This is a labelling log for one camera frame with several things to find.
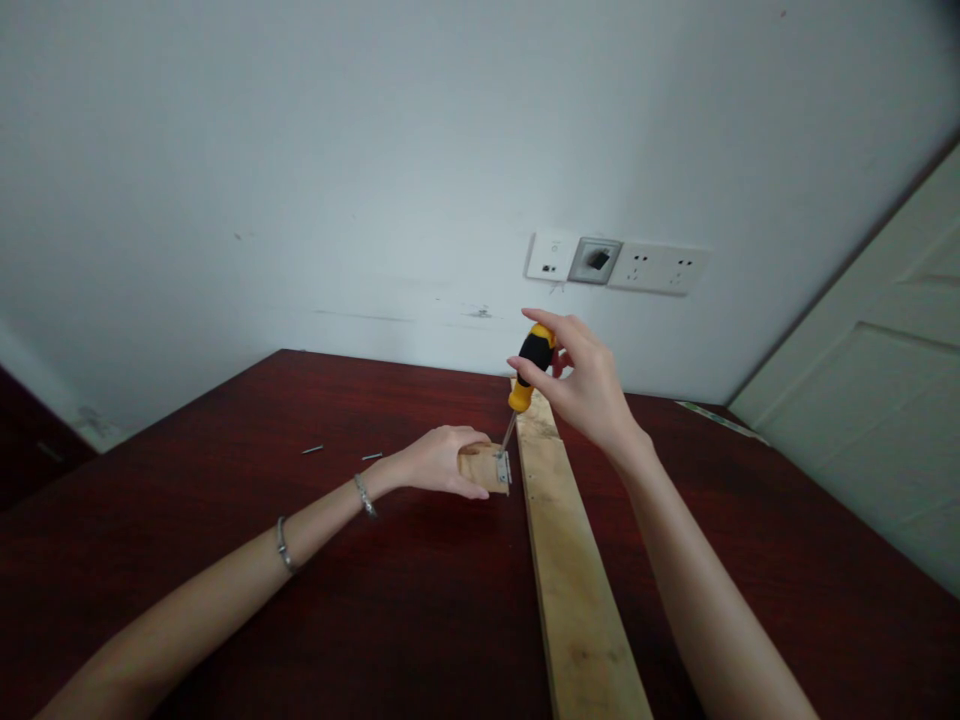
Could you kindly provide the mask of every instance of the table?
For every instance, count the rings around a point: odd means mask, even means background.
[[[444,423],[496,436],[507,392],[500,377],[283,350],[0,515],[4,716],[36,712],[113,633],[362,456]],[[822,717],[955,716],[955,598],[777,451],[628,400]],[[626,494],[558,426],[653,712],[701,717]],[[402,490],[377,509],[158,715],[550,717],[521,487],[486,502]]]

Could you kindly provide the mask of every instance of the power socket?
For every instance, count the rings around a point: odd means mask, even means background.
[[[686,295],[697,284],[712,253],[700,248],[628,243],[620,251],[608,287],[664,295]]]

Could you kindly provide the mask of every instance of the bangle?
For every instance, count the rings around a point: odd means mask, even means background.
[[[280,553],[280,557],[283,558],[283,564],[287,566],[287,570],[290,571],[291,575],[296,575],[298,568],[294,562],[293,558],[290,557],[290,553],[287,552],[287,543],[283,539],[283,521],[286,518],[281,515],[277,520],[277,552]]]
[[[360,502],[363,503],[363,507],[367,510],[367,515],[370,517],[376,517],[377,511],[373,509],[373,503],[370,502],[370,496],[367,495],[367,489],[363,486],[363,480],[360,479],[360,473],[357,473],[353,476],[353,481],[357,484],[357,490],[360,491]]]

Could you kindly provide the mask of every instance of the door panel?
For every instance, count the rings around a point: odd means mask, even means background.
[[[960,151],[731,409],[960,595]]]

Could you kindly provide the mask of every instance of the wall stain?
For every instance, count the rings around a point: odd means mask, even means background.
[[[472,313],[460,313],[460,314],[463,315],[464,317],[475,317],[475,318],[479,318],[480,320],[494,320],[494,319],[503,320],[503,318],[500,317],[499,315],[490,314],[489,305],[472,305],[470,307],[475,307],[477,309],[474,310]]]
[[[357,317],[363,320],[383,320],[384,322],[416,322],[413,318],[396,318],[389,315],[363,315],[361,313],[338,313],[333,310],[314,310],[316,315],[338,315],[340,317]]]

